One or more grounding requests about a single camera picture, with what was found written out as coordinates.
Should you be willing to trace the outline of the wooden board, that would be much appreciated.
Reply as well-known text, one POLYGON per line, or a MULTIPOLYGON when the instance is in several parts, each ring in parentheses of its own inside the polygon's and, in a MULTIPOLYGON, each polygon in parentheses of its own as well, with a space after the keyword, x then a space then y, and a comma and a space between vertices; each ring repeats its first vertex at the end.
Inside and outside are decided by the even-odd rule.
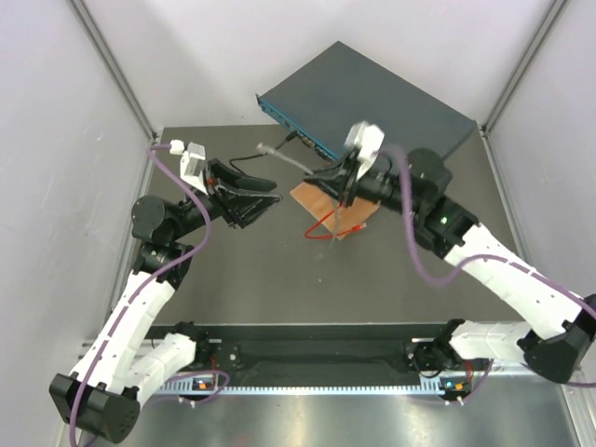
POLYGON ((379 210, 377 204, 361 198, 345 208, 307 183, 294 187, 291 197, 316 220, 304 233, 310 240, 343 240, 366 229, 367 220, 379 210))

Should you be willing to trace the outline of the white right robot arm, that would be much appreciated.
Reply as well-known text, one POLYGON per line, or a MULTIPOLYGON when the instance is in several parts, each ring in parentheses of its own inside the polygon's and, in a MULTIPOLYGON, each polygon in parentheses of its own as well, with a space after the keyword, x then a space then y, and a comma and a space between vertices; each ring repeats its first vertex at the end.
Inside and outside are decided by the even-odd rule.
POLYGON ((418 274, 445 287, 475 278, 520 317, 517 323, 452 319, 424 349, 434 369, 466 360, 517 362, 557 384, 569 383, 595 341, 595 298, 568 291, 508 250, 479 218, 445 194, 452 173, 426 148, 388 148, 397 171, 366 167, 353 149, 305 175, 305 182, 349 206, 362 198, 399 213, 418 274))

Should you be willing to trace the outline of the teal network switch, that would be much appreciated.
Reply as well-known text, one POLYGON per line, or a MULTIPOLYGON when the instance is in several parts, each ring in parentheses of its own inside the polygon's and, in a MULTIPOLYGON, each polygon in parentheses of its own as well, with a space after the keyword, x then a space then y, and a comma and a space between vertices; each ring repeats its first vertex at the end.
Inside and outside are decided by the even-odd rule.
POLYGON ((262 111, 322 158, 344 152, 350 128, 367 121, 402 148, 449 157, 476 130, 461 114, 352 47, 337 41, 258 96, 262 111))

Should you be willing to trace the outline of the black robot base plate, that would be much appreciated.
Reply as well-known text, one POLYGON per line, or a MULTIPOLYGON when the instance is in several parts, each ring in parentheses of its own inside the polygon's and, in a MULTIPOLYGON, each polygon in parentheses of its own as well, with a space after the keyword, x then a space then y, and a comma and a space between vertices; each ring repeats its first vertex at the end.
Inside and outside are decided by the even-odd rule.
POLYGON ((214 366, 237 385, 338 380, 354 374, 378 379, 462 371, 465 362, 434 323, 306 325, 155 325, 162 340, 181 332, 197 339, 192 367, 214 366))

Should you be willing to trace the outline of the aluminium frame rail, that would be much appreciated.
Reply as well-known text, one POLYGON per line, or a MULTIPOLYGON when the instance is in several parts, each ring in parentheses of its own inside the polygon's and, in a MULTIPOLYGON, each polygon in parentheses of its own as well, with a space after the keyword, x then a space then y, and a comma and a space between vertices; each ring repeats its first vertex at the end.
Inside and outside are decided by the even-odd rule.
MULTIPOLYGON (((78 23, 84 30, 85 34, 91 45, 94 47, 100 61, 104 68, 110 75, 113 84, 117 88, 120 96, 124 100, 124 103, 132 113, 138 127, 142 130, 142 133, 147 143, 158 142, 161 138, 161 131, 157 131, 156 128, 151 124, 146 112, 143 110, 141 103, 139 102, 137 95, 133 92, 133 89, 121 68, 120 63, 114 52, 111 50, 103 32, 95 20, 92 12, 89 10, 85 1, 81 0, 68 0, 66 2, 68 7, 74 13, 78 23)), ((120 298, 121 292, 125 289, 127 274, 129 267, 135 254, 136 242, 131 236, 130 215, 127 220, 128 227, 125 231, 125 239, 123 242, 122 252, 116 265, 115 279, 112 285, 112 289, 109 295, 109 302, 103 322, 105 322, 111 315, 117 301, 120 298)))

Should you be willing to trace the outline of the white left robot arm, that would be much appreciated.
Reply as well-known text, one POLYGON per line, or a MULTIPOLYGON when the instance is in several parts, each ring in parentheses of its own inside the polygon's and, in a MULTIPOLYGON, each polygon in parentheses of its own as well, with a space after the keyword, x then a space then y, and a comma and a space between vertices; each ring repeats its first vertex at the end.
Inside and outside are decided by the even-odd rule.
POLYGON ((275 182, 239 173, 218 159, 200 164, 188 179, 173 179, 185 193, 183 200, 142 196, 134 203, 132 235, 141 245, 126 287, 85 356, 69 373, 56 374, 49 386, 73 445, 77 431, 122 442, 145 403, 175 373, 209 363, 207 333, 188 322, 175 325, 157 347, 137 356, 200 250, 181 238, 209 229, 218 218, 244 228, 281 200, 275 182))

